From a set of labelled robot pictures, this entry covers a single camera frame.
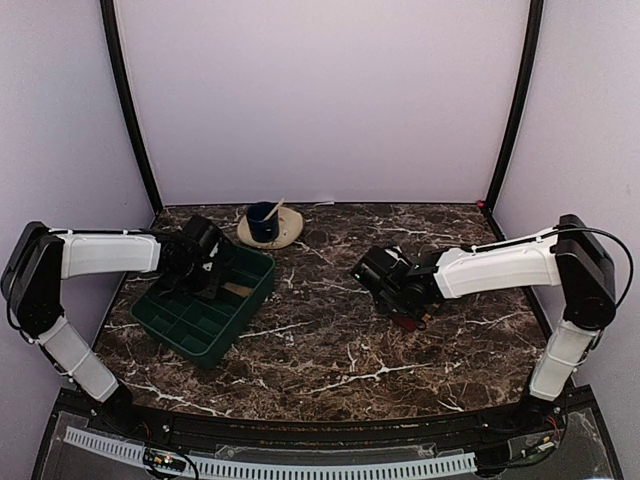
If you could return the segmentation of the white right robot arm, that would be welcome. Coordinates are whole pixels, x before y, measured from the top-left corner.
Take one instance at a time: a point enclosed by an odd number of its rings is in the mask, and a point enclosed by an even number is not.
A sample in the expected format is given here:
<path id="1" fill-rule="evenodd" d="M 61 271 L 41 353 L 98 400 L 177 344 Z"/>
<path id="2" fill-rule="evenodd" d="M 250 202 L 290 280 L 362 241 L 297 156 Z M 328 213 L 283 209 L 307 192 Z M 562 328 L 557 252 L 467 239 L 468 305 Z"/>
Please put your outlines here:
<path id="1" fill-rule="evenodd" d="M 510 413 L 521 434 L 549 416 L 564 384 L 613 322 L 626 291 L 616 290 L 613 258 L 599 242 L 615 235 L 574 214 L 535 234 L 487 245 L 432 250 L 413 262 L 394 247 L 371 247 L 351 275 L 389 313 L 421 319 L 428 306 L 470 294 L 520 287 L 561 287 L 565 308 L 526 390 Z"/>

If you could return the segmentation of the black front rail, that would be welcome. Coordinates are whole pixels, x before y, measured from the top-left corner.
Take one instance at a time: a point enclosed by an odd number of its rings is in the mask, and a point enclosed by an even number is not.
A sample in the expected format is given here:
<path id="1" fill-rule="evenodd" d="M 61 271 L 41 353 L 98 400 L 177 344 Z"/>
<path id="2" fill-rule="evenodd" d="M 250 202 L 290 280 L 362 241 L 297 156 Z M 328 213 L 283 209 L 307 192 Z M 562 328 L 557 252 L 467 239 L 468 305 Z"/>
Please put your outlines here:
<path id="1" fill-rule="evenodd" d="M 440 440 L 446 444 L 503 442 L 523 433 L 506 423 L 511 409 L 381 421 L 296 422 L 224 418 L 135 405 L 133 412 L 162 444 L 204 448 L 213 443 L 311 449 L 398 446 Z"/>

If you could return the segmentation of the black right frame post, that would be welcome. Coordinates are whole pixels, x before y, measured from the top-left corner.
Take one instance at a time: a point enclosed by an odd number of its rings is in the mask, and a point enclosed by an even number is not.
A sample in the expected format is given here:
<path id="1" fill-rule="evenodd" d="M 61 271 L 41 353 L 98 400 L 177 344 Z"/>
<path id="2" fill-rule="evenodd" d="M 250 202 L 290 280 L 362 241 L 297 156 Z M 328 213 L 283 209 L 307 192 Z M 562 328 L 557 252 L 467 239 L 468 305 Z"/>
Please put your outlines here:
<path id="1" fill-rule="evenodd" d="M 496 159 L 489 188 L 483 201 L 484 210 L 493 215 L 506 179 L 515 149 L 517 135 L 523 118 L 528 91 L 533 74 L 544 12 L 543 0 L 531 0 L 519 62 L 514 93 L 507 117 L 503 139 Z"/>

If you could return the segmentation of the wooden stick in cup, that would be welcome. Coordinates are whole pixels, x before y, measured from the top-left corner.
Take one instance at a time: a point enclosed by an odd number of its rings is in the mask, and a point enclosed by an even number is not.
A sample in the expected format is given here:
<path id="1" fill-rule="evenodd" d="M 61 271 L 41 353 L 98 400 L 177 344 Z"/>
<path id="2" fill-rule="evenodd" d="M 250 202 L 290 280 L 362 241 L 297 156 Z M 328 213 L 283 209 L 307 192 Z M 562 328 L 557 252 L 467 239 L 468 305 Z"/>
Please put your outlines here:
<path id="1" fill-rule="evenodd" d="M 284 204 L 285 198 L 281 198 L 274 206 L 273 208 L 265 215 L 265 217 L 263 218 L 263 222 L 266 222 L 268 220 L 270 220 L 279 210 L 279 208 Z"/>

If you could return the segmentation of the tan sock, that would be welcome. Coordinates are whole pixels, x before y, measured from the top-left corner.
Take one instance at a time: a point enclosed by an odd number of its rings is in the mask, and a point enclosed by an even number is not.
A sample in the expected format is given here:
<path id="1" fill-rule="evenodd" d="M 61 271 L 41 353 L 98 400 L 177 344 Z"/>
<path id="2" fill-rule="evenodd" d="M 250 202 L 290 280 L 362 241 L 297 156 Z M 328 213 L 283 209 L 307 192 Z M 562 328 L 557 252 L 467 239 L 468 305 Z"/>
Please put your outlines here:
<path id="1" fill-rule="evenodd" d="M 235 295 L 241 296 L 243 298 L 247 298 L 249 296 L 251 296 L 254 292 L 254 289 L 248 286 L 244 286 L 244 285 L 240 285 L 240 284 L 236 284 L 236 283 L 232 283 L 232 282 L 226 282 L 223 285 L 223 288 Z"/>

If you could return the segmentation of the black left frame post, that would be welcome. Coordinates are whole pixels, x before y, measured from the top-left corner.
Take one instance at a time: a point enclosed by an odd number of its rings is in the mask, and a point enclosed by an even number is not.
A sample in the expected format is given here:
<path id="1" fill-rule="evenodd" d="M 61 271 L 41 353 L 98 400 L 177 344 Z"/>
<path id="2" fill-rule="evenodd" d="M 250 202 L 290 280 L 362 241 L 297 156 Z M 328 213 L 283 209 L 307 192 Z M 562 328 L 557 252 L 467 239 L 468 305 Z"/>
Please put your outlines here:
<path id="1" fill-rule="evenodd" d="M 121 113 L 147 199 L 153 213 L 158 215 L 162 212 L 164 205 L 152 172 L 151 162 L 144 144 L 142 130 L 133 101 L 118 20 L 116 18 L 116 4 L 112 0 L 100 0 L 99 5 Z"/>

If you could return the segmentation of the dark blue cup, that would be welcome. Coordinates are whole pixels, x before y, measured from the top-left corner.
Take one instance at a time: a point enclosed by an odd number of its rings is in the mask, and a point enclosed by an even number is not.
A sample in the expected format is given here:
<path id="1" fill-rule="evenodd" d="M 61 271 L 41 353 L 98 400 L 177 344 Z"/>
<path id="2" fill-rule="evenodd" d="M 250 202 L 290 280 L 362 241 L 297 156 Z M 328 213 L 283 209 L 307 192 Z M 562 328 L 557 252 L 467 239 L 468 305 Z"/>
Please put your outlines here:
<path id="1" fill-rule="evenodd" d="M 251 204 L 246 210 L 246 219 L 251 238 L 259 243 L 269 243 L 279 235 L 279 220 L 277 213 L 268 221 L 263 222 L 265 215 L 275 203 L 262 201 Z"/>

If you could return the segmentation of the green plastic divided tray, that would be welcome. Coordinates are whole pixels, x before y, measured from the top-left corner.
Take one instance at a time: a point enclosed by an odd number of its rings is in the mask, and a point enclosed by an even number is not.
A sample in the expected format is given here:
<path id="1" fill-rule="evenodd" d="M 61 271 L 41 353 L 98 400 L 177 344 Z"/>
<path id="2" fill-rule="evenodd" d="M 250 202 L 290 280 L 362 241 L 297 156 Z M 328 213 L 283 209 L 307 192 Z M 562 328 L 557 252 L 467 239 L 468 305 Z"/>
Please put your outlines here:
<path id="1" fill-rule="evenodd" d="M 155 282 L 130 308 L 147 334 L 202 369 L 215 368 L 272 293 L 273 257 L 239 246 L 225 272 L 238 294 L 219 287 L 213 299 L 167 291 Z"/>

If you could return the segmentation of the black frame post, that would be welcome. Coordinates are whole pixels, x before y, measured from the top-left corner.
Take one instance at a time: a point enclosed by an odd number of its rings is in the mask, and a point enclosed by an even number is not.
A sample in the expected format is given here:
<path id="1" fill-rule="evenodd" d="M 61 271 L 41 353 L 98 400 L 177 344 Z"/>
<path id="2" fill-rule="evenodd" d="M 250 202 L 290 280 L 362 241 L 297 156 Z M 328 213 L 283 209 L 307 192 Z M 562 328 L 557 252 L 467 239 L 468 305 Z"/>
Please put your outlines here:
<path id="1" fill-rule="evenodd" d="M 483 201 L 484 210 L 493 215 L 506 179 L 515 149 L 517 135 L 523 118 L 528 91 L 533 74 L 544 12 L 543 0 L 531 0 L 519 62 L 514 93 L 507 117 L 503 139 L 496 159 L 489 188 Z"/>
<path id="2" fill-rule="evenodd" d="M 100 0 L 99 5 L 121 113 L 147 199 L 153 213 L 158 215 L 162 212 L 164 205 L 152 172 L 151 162 L 144 144 L 142 130 L 133 101 L 118 20 L 116 18 L 116 4 L 112 0 Z"/>

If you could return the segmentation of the small circuit board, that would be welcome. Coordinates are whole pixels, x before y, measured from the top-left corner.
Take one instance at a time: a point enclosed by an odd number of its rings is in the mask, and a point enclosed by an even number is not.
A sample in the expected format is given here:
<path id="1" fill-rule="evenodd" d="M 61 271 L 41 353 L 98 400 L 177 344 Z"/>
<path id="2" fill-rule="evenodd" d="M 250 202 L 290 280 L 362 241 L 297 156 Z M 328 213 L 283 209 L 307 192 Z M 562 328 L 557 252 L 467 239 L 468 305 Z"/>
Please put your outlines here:
<path id="1" fill-rule="evenodd" d="M 151 470 L 182 473 L 187 462 L 173 452 L 146 448 L 142 457 L 143 464 Z"/>

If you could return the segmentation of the striped brown red sock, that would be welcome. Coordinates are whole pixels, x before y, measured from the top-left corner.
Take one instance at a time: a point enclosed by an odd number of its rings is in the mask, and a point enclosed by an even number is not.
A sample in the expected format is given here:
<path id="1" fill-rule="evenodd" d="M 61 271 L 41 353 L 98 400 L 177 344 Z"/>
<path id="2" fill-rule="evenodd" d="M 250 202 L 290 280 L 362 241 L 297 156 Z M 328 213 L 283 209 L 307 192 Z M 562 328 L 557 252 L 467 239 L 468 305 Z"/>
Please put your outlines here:
<path id="1" fill-rule="evenodd" d="M 407 312 L 392 312 L 389 314 L 391 320 L 408 332 L 422 331 L 426 329 L 427 323 L 434 317 L 440 309 L 440 304 L 432 304 L 424 310 L 419 310 L 413 314 Z"/>

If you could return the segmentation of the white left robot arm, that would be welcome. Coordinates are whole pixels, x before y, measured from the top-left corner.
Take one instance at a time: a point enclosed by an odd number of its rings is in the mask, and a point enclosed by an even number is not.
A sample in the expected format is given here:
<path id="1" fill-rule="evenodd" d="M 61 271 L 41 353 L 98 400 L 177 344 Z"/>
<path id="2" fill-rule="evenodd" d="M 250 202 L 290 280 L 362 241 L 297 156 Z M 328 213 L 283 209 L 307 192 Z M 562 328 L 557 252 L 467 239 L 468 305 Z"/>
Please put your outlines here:
<path id="1" fill-rule="evenodd" d="M 141 427 L 127 388 L 97 357 L 66 317 L 63 281 L 120 272 L 157 273 L 168 291 L 213 296 L 233 243 L 210 220 L 195 216 L 178 232 L 64 230 L 28 223 L 1 276 L 6 320 L 50 357 L 92 400 L 120 436 Z"/>

